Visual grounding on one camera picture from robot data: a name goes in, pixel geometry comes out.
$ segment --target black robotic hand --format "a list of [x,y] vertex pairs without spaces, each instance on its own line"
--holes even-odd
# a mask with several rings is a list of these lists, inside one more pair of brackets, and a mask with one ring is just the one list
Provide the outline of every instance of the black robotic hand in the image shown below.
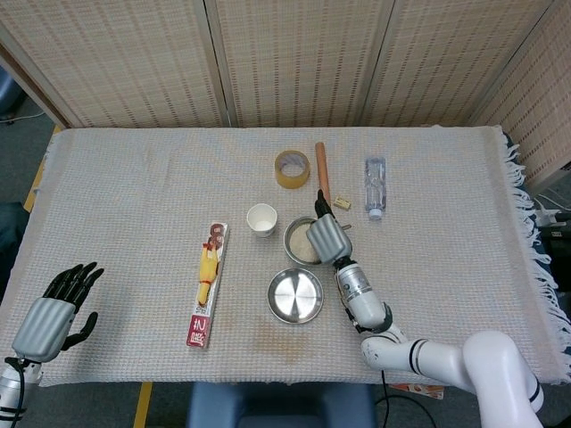
[[38,363],[51,361],[60,350],[84,341],[95,328],[97,312],[92,312],[81,331],[68,336],[73,318],[91,287],[103,274],[97,264],[77,265],[61,272],[37,299],[14,338],[12,348],[19,358]]

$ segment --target robotic arm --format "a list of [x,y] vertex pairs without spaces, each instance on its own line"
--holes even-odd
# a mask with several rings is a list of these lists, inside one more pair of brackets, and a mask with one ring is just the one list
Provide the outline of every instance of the robotic arm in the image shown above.
[[16,357],[4,360],[9,366],[0,377],[0,428],[13,428],[22,419],[42,379],[42,363],[81,343],[93,331],[97,312],[89,315],[79,333],[68,336],[73,318],[103,273],[103,269],[93,270],[95,266],[93,262],[61,272],[29,309],[12,343]]
[[308,230],[308,239],[321,262],[335,268],[349,319],[359,333],[368,333],[361,349],[369,366],[410,371],[474,393],[484,428],[542,426],[535,415],[543,404],[542,388],[509,336],[476,333],[462,349],[427,339],[409,341],[393,322],[390,307],[381,303],[351,259],[351,241],[321,191],[315,211],[318,220]]

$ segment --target black cable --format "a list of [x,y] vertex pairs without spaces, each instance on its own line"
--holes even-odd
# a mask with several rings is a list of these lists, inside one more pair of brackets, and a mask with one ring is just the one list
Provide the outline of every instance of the black cable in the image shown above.
[[381,370],[381,378],[383,379],[383,392],[385,393],[385,399],[386,399],[386,413],[385,413],[385,421],[383,422],[383,428],[386,428],[386,423],[389,421],[389,410],[391,409],[389,406],[389,394],[386,392],[386,380],[385,380],[385,370]]
[[434,420],[434,418],[432,417],[432,415],[430,414],[430,412],[428,411],[428,409],[426,407],[424,407],[419,401],[416,401],[415,399],[412,399],[411,397],[407,397],[405,395],[397,395],[397,394],[391,394],[391,395],[386,395],[379,399],[376,403],[375,406],[379,403],[382,403],[383,401],[386,401],[386,408],[387,408],[387,412],[386,414],[388,414],[388,408],[389,408],[389,399],[406,399],[407,401],[410,401],[414,404],[416,404],[417,406],[419,406],[423,412],[425,412],[426,416],[428,416],[428,418],[430,419],[430,423],[432,424],[432,426],[434,428],[438,428],[438,425],[436,425],[436,421]]
[[15,357],[6,357],[4,359],[6,364],[9,364],[14,370],[20,375],[20,397],[18,398],[18,407],[16,407],[16,412],[14,413],[14,419],[12,420],[11,428],[15,428],[20,418],[21,408],[24,405],[24,368],[20,364],[20,361]]

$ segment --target tablecloth fringe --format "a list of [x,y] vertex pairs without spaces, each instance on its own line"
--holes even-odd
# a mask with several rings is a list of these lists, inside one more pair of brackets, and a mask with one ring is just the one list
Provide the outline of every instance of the tablecloth fringe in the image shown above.
[[547,254],[540,254],[534,248],[535,244],[541,243],[539,238],[540,231],[533,220],[535,215],[534,202],[522,188],[525,180],[523,173],[525,167],[515,163],[516,157],[519,155],[518,147],[519,144],[512,146],[506,144],[504,161],[508,167],[508,180],[511,183],[511,193],[516,202],[520,230],[527,241],[529,257],[534,261],[531,263],[532,272],[530,273],[535,278],[541,296],[545,300],[549,320],[552,322],[559,339],[560,355],[565,365],[564,370],[568,381],[571,382],[571,355],[566,353],[567,349],[571,349],[571,323],[569,323],[566,313],[559,307],[557,294],[555,293],[558,285],[550,272],[544,267],[550,264],[551,257]]

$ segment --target gray floor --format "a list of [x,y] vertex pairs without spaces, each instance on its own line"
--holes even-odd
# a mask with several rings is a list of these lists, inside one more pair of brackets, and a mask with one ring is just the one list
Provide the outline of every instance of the gray floor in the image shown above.
[[[37,111],[39,108],[27,100],[18,115]],[[0,202],[26,199],[52,129],[53,124],[47,116],[22,120],[11,126],[0,124]],[[545,194],[568,206],[571,203],[571,175]],[[570,386],[546,386],[544,390],[546,401],[539,414],[543,423],[557,424],[571,415]],[[189,383],[156,383],[147,426],[184,426],[190,391]],[[129,427],[133,424],[138,393],[137,383],[83,383],[41,388],[21,427]],[[377,396],[382,397],[381,388],[377,388]],[[480,426],[477,402],[470,394],[447,388],[442,401],[413,397],[430,410],[441,428]],[[379,421],[382,421],[385,405],[379,405],[377,411]],[[393,400],[388,426],[426,427],[429,421],[409,402]]]

